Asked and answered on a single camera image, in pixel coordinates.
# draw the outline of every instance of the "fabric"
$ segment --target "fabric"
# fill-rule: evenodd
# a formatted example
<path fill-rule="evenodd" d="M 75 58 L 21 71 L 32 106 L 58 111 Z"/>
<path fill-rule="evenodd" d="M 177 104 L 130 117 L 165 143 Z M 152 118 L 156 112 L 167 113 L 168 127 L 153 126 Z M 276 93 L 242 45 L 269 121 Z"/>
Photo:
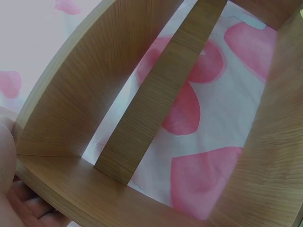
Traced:
<path fill-rule="evenodd" d="M 18 7 L 9 1 L 0 7 L 0 106 L 16 113 L 56 51 L 100 0 L 18 2 Z M 152 44 L 96 131 L 84 159 L 96 162 L 195 2 L 185 0 Z M 275 41 L 276 31 L 228 2 L 129 186 L 207 219 L 250 131 Z"/>

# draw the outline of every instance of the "wooden board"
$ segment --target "wooden board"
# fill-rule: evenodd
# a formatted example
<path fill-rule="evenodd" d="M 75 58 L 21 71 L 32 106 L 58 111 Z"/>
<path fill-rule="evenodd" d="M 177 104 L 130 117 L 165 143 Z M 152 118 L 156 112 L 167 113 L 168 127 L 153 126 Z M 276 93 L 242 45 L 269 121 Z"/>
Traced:
<path fill-rule="evenodd" d="M 298 10 L 303 0 L 232 0 L 269 25 L 278 30 L 290 16 Z"/>
<path fill-rule="evenodd" d="M 278 31 L 255 121 L 209 218 L 216 227 L 297 227 L 303 203 L 303 18 Z"/>
<path fill-rule="evenodd" d="M 78 157 L 18 155 L 17 175 L 82 227 L 201 227 Z"/>
<path fill-rule="evenodd" d="M 18 153 L 81 157 L 181 2 L 102 0 L 52 59 L 22 108 L 13 131 Z"/>
<path fill-rule="evenodd" d="M 95 167 L 127 185 L 190 74 L 226 0 L 199 0 L 139 88 Z"/>

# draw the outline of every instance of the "light wood surface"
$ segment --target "light wood surface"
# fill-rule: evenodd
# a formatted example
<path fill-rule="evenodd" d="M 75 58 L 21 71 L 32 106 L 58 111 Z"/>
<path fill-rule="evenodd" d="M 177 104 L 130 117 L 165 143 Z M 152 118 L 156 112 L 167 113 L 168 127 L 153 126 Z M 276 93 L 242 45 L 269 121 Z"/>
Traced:
<path fill-rule="evenodd" d="M 278 30 L 298 10 L 303 0 L 232 0 L 232 2 Z"/>
<path fill-rule="evenodd" d="M 139 88 L 95 167 L 127 185 L 203 49 L 226 0 L 199 0 Z"/>
<path fill-rule="evenodd" d="M 82 158 L 18 155 L 17 175 L 82 227 L 201 227 L 118 183 Z"/>
<path fill-rule="evenodd" d="M 102 0 L 35 85 L 17 152 L 81 157 L 118 92 L 182 0 Z"/>
<path fill-rule="evenodd" d="M 214 227 L 297 227 L 303 210 L 303 19 L 278 31 L 255 121 L 209 220 Z"/>

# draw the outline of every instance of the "human hand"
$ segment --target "human hand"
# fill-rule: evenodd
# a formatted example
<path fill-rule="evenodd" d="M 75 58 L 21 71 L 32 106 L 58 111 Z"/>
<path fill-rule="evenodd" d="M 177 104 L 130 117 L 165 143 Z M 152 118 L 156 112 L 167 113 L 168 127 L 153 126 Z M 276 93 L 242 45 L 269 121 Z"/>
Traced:
<path fill-rule="evenodd" d="M 0 116 L 0 223 L 4 227 L 66 227 L 70 220 L 15 176 L 13 121 Z"/>

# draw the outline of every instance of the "pink shape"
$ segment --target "pink shape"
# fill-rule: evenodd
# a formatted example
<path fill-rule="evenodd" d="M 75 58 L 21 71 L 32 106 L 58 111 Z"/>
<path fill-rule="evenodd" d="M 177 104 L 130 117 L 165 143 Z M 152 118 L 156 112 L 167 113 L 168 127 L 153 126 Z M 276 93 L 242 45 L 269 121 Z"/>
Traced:
<path fill-rule="evenodd" d="M 198 98 L 188 82 L 183 85 L 162 126 L 175 135 L 194 133 L 200 122 Z"/>
<path fill-rule="evenodd" d="M 224 39 L 239 59 L 265 83 L 276 44 L 276 31 L 268 26 L 259 30 L 241 22 L 230 27 Z"/>
<path fill-rule="evenodd" d="M 21 89 L 22 79 L 17 71 L 0 70 L 0 91 L 7 98 L 16 98 Z"/>
<path fill-rule="evenodd" d="M 65 12 L 69 15 L 81 13 L 80 8 L 72 0 L 55 0 L 55 9 Z"/>
<path fill-rule="evenodd" d="M 188 76 L 188 81 L 195 83 L 210 83 L 219 78 L 226 70 L 226 59 L 223 52 L 208 40 L 201 54 Z"/>
<path fill-rule="evenodd" d="M 143 83 L 171 38 L 171 35 L 163 38 L 157 38 L 143 56 L 138 65 L 138 70 L 136 73 L 139 86 Z"/>
<path fill-rule="evenodd" d="M 225 147 L 173 158 L 170 176 L 173 208 L 200 220 L 207 219 L 241 152 L 239 147 Z"/>

